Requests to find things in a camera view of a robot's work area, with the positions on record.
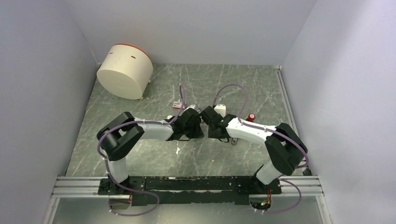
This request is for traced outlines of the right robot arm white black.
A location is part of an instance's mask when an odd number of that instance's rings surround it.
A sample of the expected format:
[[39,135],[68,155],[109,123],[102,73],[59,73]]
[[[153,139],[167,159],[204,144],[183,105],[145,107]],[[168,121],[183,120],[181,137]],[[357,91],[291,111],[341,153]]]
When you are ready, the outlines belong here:
[[264,193],[270,183],[282,175],[291,175],[308,162],[308,150],[291,126],[281,123],[266,126],[242,120],[235,115],[220,115],[212,106],[205,108],[200,117],[208,125],[208,137],[212,139],[243,139],[266,148],[270,162],[262,165],[254,174],[252,188]]

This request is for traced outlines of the red white staple box sleeve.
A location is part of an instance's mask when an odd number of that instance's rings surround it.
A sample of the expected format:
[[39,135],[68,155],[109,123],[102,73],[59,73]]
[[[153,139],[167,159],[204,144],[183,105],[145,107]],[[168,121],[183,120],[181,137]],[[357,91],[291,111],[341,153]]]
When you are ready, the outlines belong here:
[[175,101],[175,102],[173,102],[172,108],[174,108],[174,109],[182,109],[182,108],[184,108],[184,105],[183,105],[182,102]]

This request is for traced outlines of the beige brown small stapler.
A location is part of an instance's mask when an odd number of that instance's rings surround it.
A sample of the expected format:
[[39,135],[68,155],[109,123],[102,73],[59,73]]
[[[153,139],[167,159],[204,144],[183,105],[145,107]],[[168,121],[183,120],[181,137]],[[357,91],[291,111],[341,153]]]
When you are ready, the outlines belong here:
[[232,144],[233,146],[236,146],[237,143],[238,143],[238,138],[232,138],[231,144]]

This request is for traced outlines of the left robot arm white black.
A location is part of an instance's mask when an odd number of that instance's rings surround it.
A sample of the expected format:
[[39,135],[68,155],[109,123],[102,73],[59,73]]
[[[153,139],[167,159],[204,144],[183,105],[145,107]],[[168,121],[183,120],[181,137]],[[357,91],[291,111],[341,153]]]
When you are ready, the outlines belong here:
[[97,151],[105,160],[110,187],[117,194],[127,192],[129,175],[126,156],[139,140],[186,141],[204,136],[200,127],[200,110],[194,106],[181,114],[161,121],[138,119],[123,112],[97,133]]

